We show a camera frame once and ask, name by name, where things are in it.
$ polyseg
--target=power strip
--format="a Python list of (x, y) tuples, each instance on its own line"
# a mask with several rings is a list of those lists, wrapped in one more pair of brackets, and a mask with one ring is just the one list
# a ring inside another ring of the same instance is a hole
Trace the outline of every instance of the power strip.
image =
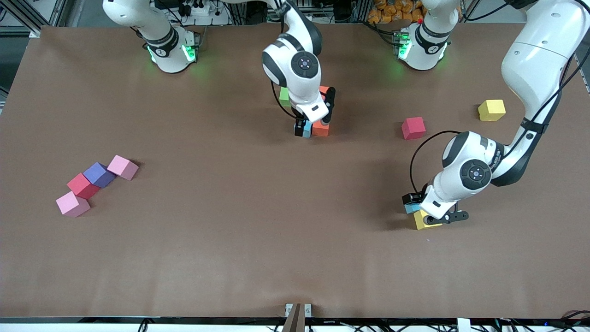
[(211, 12), (211, 6), (210, 4), (206, 4), (203, 6), (203, 8), (192, 8), (191, 10), (191, 16), (209, 16), (209, 13)]

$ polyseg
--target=purple cube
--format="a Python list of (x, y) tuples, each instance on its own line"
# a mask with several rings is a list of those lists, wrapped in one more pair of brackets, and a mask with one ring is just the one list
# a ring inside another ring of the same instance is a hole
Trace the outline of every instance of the purple cube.
[(107, 170), (107, 167), (99, 162), (95, 162), (89, 169), (84, 171), (84, 176), (97, 187), (105, 188), (111, 183), (116, 175)]

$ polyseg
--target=red cube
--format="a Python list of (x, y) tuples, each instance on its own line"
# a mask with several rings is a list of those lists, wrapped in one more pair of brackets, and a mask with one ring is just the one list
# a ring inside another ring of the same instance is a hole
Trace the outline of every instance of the red cube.
[(74, 195), (83, 198), (85, 200), (90, 199), (100, 189), (100, 187), (90, 183), (84, 174), (80, 173), (70, 182), (68, 182), (68, 188), (74, 193)]
[(421, 116), (416, 118), (407, 118), (402, 125), (404, 139), (416, 139), (424, 136), (426, 127)]

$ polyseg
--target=black cable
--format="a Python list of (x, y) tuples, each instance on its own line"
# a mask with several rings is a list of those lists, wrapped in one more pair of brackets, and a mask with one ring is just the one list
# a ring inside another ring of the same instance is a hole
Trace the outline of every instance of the black cable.
[(493, 13), (495, 13), (495, 12), (499, 11), (500, 9), (502, 9), (502, 8), (504, 8), (504, 7), (506, 7), (506, 6), (508, 6), (509, 4), (510, 4), (509, 2), (506, 2), (506, 3), (505, 3), (505, 4), (503, 4), (502, 6), (499, 6), (498, 8), (496, 8), (496, 9), (492, 10), (491, 12), (489, 12), (489, 13), (487, 13), (487, 14), (485, 14), (485, 15), (482, 15), (482, 16), (480, 16), (480, 17), (476, 17), (476, 18), (469, 18), (469, 17), (467, 17), (465, 14), (463, 14), (463, 18), (464, 18), (464, 19), (465, 19), (465, 21), (467, 21), (467, 22), (471, 22), (471, 21), (477, 21), (478, 19), (482, 19), (482, 18), (484, 18), (484, 17), (488, 17), (488, 16), (490, 16), (491, 14), (493, 14)]
[(532, 328), (530, 328), (530, 327), (528, 327), (528, 326), (526, 326), (526, 325), (524, 325), (524, 324), (522, 324), (522, 323), (519, 323), (519, 322), (518, 322), (517, 320), (515, 320), (515, 319), (511, 319), (511, 321), (514, 321), (516, 324), (518, 324), (518, 325), (520, 325), (520, 326), (524, 327), (524, 328), (525, 328), (525, 329), (527, 329), (529, 332), (535, 332), (535, 331), (534, 331)]
[(429, 138), (427, 138), (426, 141), (422, 142), (422, 144), (420, 144), (420, 146), (416, 149), (416, 151), (414, 151), (414, 155), (412, 156), (412, 160), (410, 160), (410, 162), (409, 162), (409, 181), (412, 182), (412, 188), (414, 188), (414, 192), (415, 193), (417, 193), (418, 190), (416, 189), (416, 186), (414, 185), (414, 178), (412, 176), (412, 168), (414, 166), (414, 158), (416, 158), (416, 154), (418, 153), (418, 151), (420, 151), (420, 149), (424, 146), (424, 144), (428, 143), (428, 141), (430, 141), (431, 139), (435, 138), (438, 135), (442, 135), (442, 134), (446, 134), (446, 133), (460, 134), (460, 132), (458, 132), (458, 131), (441, 131), (441, 132), (437, 132), (436, 134), (434, 134), (434, 135), (430, 136)]
[(572, 317), (575, 317), (575, 316), (581, 315), (581, 314), (590, 314), (590, 311), (588, 311), (588, 310), (579, 310), (579, 311), (576, 311), (575, 313), (569, 314), (567, 316), (563, 316), (561, 318), (561, 320), (568, 320), (568, 319), (570, 319)]
[(137, 332), (146, 332), (148, 330), (149, 323), (154, 324), (155, 322), (151, 318), (144, 318), (142, 320), (142, 322), (139, 324), (139, 328), (137, 329)]
[(170, 8), (163, 3), (161, 0), (157, 0), (162, 6), (164, 6), (164, 8), (168, 9), (168, 11), (170, 12), (170, 14), (172, 14), (174, 16), (174, 18), (176, 18), (176, 20), (178, 21), (178, 23), (180, 23), (181, 27), (185, 27), (184, 24), (182, 23), (181, 19), (178, 18), (178, 16), (176, 16), (176, 14), (174, 14), (173, 11), (170, 10)]
[(565, 64), (565, 67), (563, 68), (563, 71), (561, 72), (561, 79), (559, 79), (559, 85), (563, 84), (563, 81), (565, 80), (565, 76), (568, 73), (569, 65), (572, 63), (572, 60), (573, 56), (570, 56), (568, 62)]
[(305, 118), (298, 118), (298, 117), (294, 116), (293, 114), (287, 112), (287, 110), (283, 107), (283, 105), (281, 105), (281, 102), (278, 100), (278, 97), (277, 97), (277, 92), (274, 90), (274, 82), (272, 80), (270, 81), (270, 88), (273, 90), (274, 100), (277, 101), (277, 105), (279, 105), (279, 107), (281, 107), (281, 109), (283, 110), (283, 112), (285, 112), (286, 115), (289, 115), (290, 117), (292, 117), (295, 120), (305, 120)]

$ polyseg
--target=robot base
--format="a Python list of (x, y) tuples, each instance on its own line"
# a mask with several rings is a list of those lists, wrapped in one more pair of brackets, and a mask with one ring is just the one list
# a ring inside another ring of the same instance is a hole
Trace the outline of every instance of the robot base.
[(182, 27), (174, 27), (174, 29), (178, 32), (179, 41), (167, 57), (159, 57), (149, 50), (152, 61), (166, 73), (178, 73), (187, 68), (191, 63), (196, 62), (199, 51), (201, 35)]
[(419, 26), (418, 23), (412, 23), (409, 27), (401, 30), (402, 33), (407, 33), (409, 35), (409, 39), (404, 46), (399, 48), (397, 56), (400, 60), (406, 62), (408, 66), (414, 69), (432, 69), (443, 58), (447, 43), (435, 53), (428, 54), (415, 40), (416, 29)]

